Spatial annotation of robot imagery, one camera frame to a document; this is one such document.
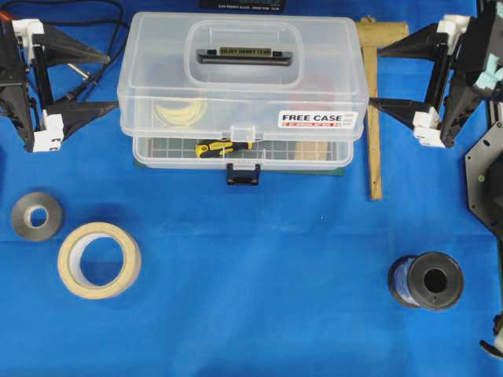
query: gray tape roll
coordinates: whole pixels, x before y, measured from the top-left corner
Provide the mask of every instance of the gray tape roll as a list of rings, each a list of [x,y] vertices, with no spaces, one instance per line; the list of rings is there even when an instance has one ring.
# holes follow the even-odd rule
[[[35,210],[44,210],[46,220],[40,226],[31,223]],[[29,241],[48,240],[54,236],[63,222],[63,211],[60,204],[44,192],[32,192],[23,196],[14,205],[10,221],[16,233]]]

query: wooden block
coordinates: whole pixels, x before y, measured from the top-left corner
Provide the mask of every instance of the wooden block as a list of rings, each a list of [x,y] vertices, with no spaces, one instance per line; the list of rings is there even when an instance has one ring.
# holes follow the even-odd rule
[[[382,49],[409,35],[406,22],[372,22],[364,18],[356,23],[360,46]]]
[[[377,97],[377,48],[363,47],[365,76],[369,85],[369,95]],[[379,112],[372,106],[367,109],[367,146],[369,151],[370,199],[383,199],[380,175],[380,127]]]
[[[326,161],[328,150],[327,141],[297,141],[295,159]]]

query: case handle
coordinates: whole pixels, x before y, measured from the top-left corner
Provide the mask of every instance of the case handle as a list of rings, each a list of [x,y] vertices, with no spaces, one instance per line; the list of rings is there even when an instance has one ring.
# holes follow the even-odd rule
[[[287,67],[292,64],[293,53],[255,49],[245,47],[221,47],[216,49],[198,49],[197,61],[201,64],[248,64],[277,65]]]

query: black spool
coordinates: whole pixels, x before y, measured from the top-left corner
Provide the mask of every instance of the black spool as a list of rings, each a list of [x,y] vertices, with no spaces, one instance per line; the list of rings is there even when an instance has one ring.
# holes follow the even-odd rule
[[[431,252],[397,260],[390,268],[387,283],[403,306],[436,311],[449,309],[459,300],[464,278],[449,255]]]

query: case latch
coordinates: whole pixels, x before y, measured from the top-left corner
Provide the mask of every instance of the case latch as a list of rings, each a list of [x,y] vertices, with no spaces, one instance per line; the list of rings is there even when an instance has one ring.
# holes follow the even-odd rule
[[[234,170],[232,163],[227,164],[228,185],[259,185],[260,165],[256,164],[254,170]]]

